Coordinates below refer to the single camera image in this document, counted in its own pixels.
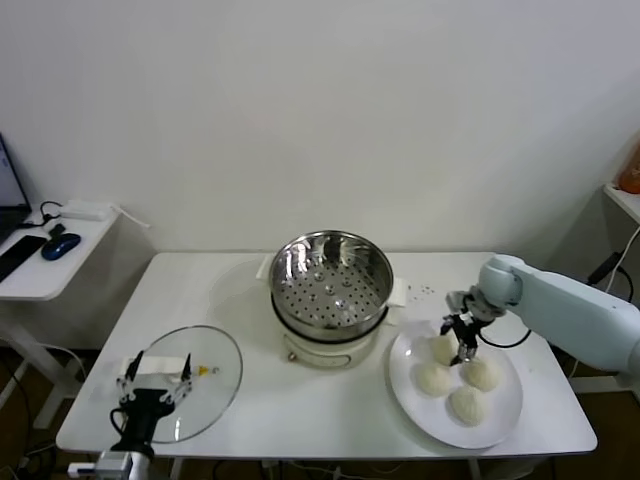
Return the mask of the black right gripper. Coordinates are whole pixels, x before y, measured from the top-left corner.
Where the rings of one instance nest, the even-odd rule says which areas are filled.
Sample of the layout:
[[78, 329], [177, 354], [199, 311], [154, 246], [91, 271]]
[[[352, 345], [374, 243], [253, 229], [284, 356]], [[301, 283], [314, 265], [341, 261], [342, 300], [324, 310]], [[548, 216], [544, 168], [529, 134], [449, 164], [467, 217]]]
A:
[[443, 317], [439, 334], [446, 336], [452, 333], [456, 336], [459, 346], [457, 353], [449, 363], [450, 367], [471, 361], [475, 357], [479, 333], [488, 325], [488, 321], [484, 321], [470, 312], [454, 313]]

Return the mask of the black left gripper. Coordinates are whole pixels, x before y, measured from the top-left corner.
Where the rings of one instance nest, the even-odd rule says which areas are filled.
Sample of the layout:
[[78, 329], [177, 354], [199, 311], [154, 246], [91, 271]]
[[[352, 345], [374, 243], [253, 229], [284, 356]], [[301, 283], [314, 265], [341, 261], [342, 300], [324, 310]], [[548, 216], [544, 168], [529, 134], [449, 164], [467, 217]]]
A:
[[111, 448], [115, 452], [154, 454], [151, 443], [158, 422], [173, 414], [175, 403], [180, 403], [193, 390], [191, 354], [185, 358], [178, 373], [164, 374], [167, 390], [135, 389], [133, 383], [144, 356], [144, 351], [123, 361], [123, 372], [117, 377], [119, 406], [110, 411], [110, 422], [120, 439]]

